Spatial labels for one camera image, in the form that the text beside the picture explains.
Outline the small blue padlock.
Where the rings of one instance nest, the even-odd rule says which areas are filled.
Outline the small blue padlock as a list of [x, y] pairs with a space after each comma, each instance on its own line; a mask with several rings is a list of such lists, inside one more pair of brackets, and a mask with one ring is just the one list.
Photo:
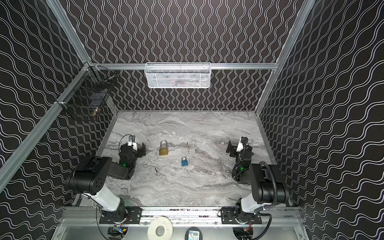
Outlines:
[[182, 157], [181, 164], [182, 164], [183, 167], [186, 167], [186, 166], [189, 165], [187, 157]]

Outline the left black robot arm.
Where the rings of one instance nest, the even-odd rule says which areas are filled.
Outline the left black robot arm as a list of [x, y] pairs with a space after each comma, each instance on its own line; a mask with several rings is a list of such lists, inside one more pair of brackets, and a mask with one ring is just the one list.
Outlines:
[[138, 144], [136, 137], [127, 135], [128, 142], [119, 144], [119, 161], [110, 157], [91, 156], [85, 158], [67, 179], [69, 188], [86, 196], [96, 204], [97, 220], [100, 224], [139, 224], [142, 217], [140, 207], [127, 207], [125, 201], [116, 196], [105, 184], [107, 177], [129, 181], [135, 173], [138, 158], [146, 155], [146, 145]]

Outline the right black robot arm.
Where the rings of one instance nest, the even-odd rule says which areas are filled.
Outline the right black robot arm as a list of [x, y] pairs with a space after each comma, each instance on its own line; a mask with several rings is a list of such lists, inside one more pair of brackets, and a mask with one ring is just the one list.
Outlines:
[[236, 146], [229, 141], [226, 152], [235, 158], [232, 179], [241, 185], [251, 186], [251, 193], [240, 198], [234, 207], [221, 209], [222, 224], [259, 224], [261, 211], [288, 202], [289, 191], [278, 166], [266, 162], [254, 164], [253, 148], [248, 144], [247, 137], [241, 137]]

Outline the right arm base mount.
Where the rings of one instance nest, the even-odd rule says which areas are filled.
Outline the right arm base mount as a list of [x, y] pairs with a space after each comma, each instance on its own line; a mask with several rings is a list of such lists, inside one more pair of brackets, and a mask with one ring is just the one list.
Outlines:
[[261, 225], [261, 217], [255, 213], [245, 213], [237, 207], [222, 207], [218, 216], [221, 218], [223, 225]]

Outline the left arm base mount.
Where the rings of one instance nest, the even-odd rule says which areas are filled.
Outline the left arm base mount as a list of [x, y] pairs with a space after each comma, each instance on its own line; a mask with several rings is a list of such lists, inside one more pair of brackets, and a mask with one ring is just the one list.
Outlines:
[[139, 224], [143, 209], [140, 207], [125, 207], [125, 210], [114, 212], [101, 211], [100, 224]]

